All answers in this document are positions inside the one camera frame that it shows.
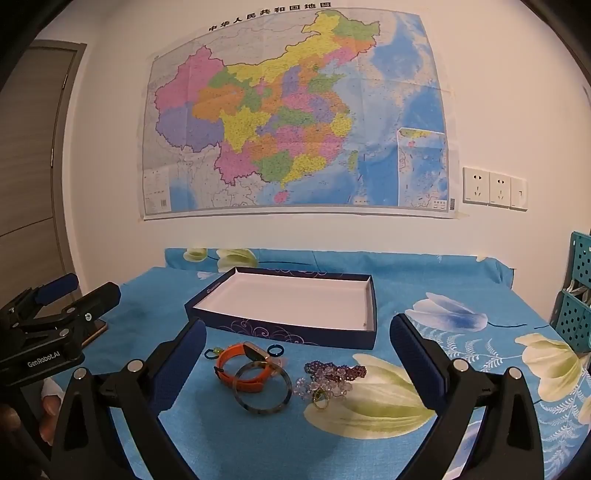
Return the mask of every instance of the orange watch strap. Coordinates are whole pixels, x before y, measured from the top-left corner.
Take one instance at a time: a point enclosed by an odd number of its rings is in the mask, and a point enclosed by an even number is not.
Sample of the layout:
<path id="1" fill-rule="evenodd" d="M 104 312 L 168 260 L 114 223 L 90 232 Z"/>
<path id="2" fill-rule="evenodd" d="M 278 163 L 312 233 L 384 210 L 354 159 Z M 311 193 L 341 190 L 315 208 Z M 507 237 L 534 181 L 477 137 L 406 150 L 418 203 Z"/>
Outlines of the orange watch strap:
<path id="1" fill-rule="evenodd" d="M 216 366 L 214 368 L 216 375 L 222 381 L 222 383 L 229 388 L 232 388 L 234 377 L 233 375 L 228 375 L 223 370 L 223 366 L 228 360 L 239 355 L 244 355 L 243 343 L 237 343 L 236 345 L 229 346 L 222 353 L 220 353 L 220 356 L 216 361 Z M 248 380 L 238 380 L 236 389 L 245 393 L 259 393 L 264 387 L 264 382 L 269 379 L 272 373 L 273 369 L 267 366 L 260 374 L 253 378 L 249 378 Z"/>

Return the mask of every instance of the open box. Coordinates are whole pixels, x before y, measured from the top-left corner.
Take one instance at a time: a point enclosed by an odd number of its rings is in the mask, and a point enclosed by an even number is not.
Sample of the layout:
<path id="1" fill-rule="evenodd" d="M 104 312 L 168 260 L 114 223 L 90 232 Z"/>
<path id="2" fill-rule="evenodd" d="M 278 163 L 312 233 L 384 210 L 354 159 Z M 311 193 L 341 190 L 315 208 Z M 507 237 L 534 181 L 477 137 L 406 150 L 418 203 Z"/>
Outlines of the open box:
<path id="1" fill-rule="evenodd" d="M 208 327 L 308 345 L 371 350 L 371 275 L 235 267 L 185 304 Z"/>

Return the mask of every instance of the navy blue box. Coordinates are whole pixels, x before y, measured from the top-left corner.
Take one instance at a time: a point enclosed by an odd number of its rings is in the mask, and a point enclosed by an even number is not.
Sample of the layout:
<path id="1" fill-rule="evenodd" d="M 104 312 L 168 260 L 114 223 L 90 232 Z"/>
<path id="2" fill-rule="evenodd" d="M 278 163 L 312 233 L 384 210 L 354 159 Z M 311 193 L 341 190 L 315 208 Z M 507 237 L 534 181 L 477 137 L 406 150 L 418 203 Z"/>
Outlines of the navy blue box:
<path id="1" fill-rule="evenodd" d="M 236 274 L 271 275 L 276 277 L 321 278 L 325 280 L 342 280 L 367 282 L 367 321 L 365 329 L 335 329 L 303 325 L 286 325 L 283 323 L 267 322 L 235 315 L 212 312 L 195 307 L 220 285 Z M 338 348 L 353 348 L 371 350 L 374 348 L 377 331 L 377 316 L 375 303 L 374 282 L 371 275 L 338 274 L 324 272 L 303 272 L 293 270 L 267 270 L 264 268 L 235 267 L 228 271 L 206 289 L 185 304 L 189 319 L 202 320 L 206 326 L 241 333 L 253 337 L 278 340 L 281 342 L 303 343 L 306 345 L 331 346 Z"/>

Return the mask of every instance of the watch face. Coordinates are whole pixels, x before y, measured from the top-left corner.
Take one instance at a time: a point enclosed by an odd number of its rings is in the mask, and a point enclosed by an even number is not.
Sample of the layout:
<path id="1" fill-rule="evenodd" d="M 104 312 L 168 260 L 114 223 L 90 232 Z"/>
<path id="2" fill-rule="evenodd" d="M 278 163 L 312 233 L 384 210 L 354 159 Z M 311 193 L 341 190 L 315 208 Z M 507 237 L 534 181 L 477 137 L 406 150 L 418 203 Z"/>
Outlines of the watch face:
<path id="1" fill-rule="evenodd" d="M 244 342 L 244 355 L 253 362 L 264 361 L 268 357 L 267 352 L 250 342 Z"/>

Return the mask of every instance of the bed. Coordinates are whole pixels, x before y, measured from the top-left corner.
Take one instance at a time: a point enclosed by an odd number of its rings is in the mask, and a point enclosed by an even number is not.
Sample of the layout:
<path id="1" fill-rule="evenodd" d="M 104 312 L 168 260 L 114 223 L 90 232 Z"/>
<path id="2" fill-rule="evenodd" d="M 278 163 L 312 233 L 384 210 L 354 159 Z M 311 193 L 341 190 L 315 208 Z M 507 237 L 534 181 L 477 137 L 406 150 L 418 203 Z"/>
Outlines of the bed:
<path id="1" fill-rule="evenodd" d="M 389 324 L 406 313 L 419 332 L 451 358 L 495 373 L 515 365 L 535 404 L 545 478 L 555 478 L 583 444 L 591 424 L 591 378 L 558 334 L 512 290 L 513 272 L 476 257 L 282 250 L 167 249 L 154 267 L 121 285 L 121 303 L 104 316 L 109 330 L 85 350 L 93 373 L 118 371 L 146 358 L 187 322 L 184 304 L 232 266 L 371 274 L 378 332 L 371 351 L 284 342 L 293 381 L 306 362 L 361 364 L 346 402 L 326 411 L 293 398 L 280 414 L 258 417 L 241 409 L 201 357 L 175 405 L 160 420 L 202 480 L 298 478 L 392 479 L 402 471 L 434 421 L 420 401 L 389 340 Z M 207 328 L 206 348 L 245 341 L 240 333 Z M 268 347 L 277 341 L 252 339 Z M 64 388 L 71 376 L 57 377 Z M 446 480 L 458 476 L 473 444 L 476 410 Z M 115 421 L 134 472 L 150 478 L 120 411 Z"/>

